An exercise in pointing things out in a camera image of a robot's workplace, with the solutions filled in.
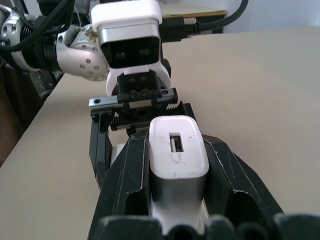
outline black cable connector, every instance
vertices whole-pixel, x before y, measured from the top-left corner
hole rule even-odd
[[[159,25],[161,42],[179,42],[194,34],[195,28],[195,24],[185,24],[182,16],[163,18],[162,24]]]
[[[230,16],[212,22],[186,24],[185,19],[180,17],[163,18],[159,25],[159,32],[162,43],[179,42],[189,36],[200,34],[203,31],[210,31],[223,28],[236,21],[246,10],[249,0],[242,0],[239,8]]]

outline rectangular slot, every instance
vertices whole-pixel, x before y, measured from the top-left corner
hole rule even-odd
[[[182,146],[180,133],[172,133],[172,132],[170,132],[169,135],[170,135],[171,152],[172,153],[181,153],[181,152],[183,152],[184,148]]]

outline white power adapter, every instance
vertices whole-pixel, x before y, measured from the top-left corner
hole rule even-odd
[[[151,213],[163,234],[176,225],[203,232],[200,219],[209,161],[196,121],[188,116],[160,116],[149,129]]]

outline beige table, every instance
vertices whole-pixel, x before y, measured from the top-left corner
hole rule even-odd
[[[284,211],[320,212],[320,28],[166,43],[172,84],[204,134],[226,141]],[[0,168],[1,240],[85,240],[99,195],[88,99],[65,75]],[[112,134],[122,142],[125,133]]]

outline wooden shelf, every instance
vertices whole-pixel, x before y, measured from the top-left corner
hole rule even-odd
[[[189,5],[185,3],[162,3],[159,2],[162,17],[184,17],[184,18],[197,18],[197,17],[210,17],[210,16],[225,16],[226,10],[221,10],[212,7],[203,7],[196,5]]]

